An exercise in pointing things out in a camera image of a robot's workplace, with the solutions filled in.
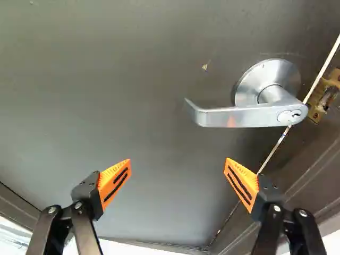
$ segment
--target door handle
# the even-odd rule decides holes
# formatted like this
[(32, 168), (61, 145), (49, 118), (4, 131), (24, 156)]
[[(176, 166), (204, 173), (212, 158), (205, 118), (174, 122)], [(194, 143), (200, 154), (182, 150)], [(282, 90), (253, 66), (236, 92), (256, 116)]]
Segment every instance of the door handle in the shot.
[(237, 82), (234, 107), (204, 109), (185, 98), (193, 121), (210, 128), (288, 126), (301, 122), (308, 108), (295, 98), (301, 84), (297, 67), (267, 59), (249, 68)]

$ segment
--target small mark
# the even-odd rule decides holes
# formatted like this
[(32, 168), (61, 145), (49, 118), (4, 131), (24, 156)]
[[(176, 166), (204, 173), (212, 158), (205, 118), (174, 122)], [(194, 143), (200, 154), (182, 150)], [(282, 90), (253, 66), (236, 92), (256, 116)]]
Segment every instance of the small mark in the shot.
[(203, 69), (204, 71), (207, 72), (207, 70), (208, 70), (208, 64), (204, 64), (204, 65), (202, 66), (202, 69)]
[(204, 71), (208, 72), (208, 65), (210, 64), (210, 62), (211, 62), (211, 59), (209, 59), (208, 62), (202, 66), (202, 69)]

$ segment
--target black metal bracket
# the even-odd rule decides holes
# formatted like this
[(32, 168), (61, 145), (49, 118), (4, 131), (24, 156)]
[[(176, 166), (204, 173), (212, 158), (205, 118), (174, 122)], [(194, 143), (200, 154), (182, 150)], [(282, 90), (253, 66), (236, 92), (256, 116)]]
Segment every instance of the black metal bracket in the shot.
[(272, 203), (251, 252), (252, 255), (275, 255), (278, 240), (285, 234), (291, 255), (327, 255), (313, 214), (304, 209), (288, 211)]
[(65, 240), (73, 230), (79, 254), (102, 254), (92, 224), (89, 206), (78, 201), (62, 209), (59, 205), (45, 208), (33, 232), (27, 255), (63, 254)]

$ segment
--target door latch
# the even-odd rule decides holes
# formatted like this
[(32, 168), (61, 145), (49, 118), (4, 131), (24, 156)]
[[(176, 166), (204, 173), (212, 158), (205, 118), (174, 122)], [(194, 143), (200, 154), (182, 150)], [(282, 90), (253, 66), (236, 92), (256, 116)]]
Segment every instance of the door latch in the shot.
[(204, 109), (185, 98), (188, 111), (200, 126), (256, 128), (301, 122), (308, 108), (295, 98), (301, 85), (297, 67), (284, 59), (261, 61), (249, 68), (235, 86), (234, 107)]

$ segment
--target screw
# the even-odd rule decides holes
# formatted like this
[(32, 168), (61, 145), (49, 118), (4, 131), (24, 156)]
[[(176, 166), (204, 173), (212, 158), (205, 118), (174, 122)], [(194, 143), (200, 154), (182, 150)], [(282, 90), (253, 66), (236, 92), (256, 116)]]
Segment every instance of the screw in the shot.
[(74, 208), (75, 208), (76, 210), (78, 210), (81, 206), (82, 206), (82, 203), (81, 203), (81, 202), (77, 202), (77, 203), (74, 205)]
[(308, 214), (306, 213), (305, 210), (299, 210), (299, 214), (302, 216), (302, 217), (307, 217)]
[(274, 205), (274, 210), (275, 211), (281, 211), (281, 208), (279, 206), (277, 206), (277, 205)]
[(52, 214), (52, 213), (55, 212), (56, 209), (57, 209), (57, 208), (56, 208), (55, 206), (51, 206), (51, 207), (49, 208), (49, 210), (48, 210), (48, 213), (49, 213), (49, 214)]

